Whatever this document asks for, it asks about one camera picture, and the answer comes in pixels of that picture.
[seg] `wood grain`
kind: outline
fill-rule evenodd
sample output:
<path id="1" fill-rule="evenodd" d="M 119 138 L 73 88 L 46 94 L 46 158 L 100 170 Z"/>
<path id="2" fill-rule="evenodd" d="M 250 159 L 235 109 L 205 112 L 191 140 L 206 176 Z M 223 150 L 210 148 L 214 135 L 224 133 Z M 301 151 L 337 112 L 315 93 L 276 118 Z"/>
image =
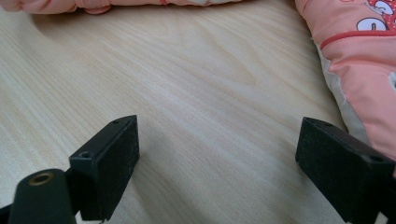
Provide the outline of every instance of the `wood grain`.
<path id="1" fill-rule="evenodd" d="M 136 114 L 109 223 L 343 223 L 294 161 L 304 116 L 343 126 L 291 1 L 0 20 L 0 206 Z"/>

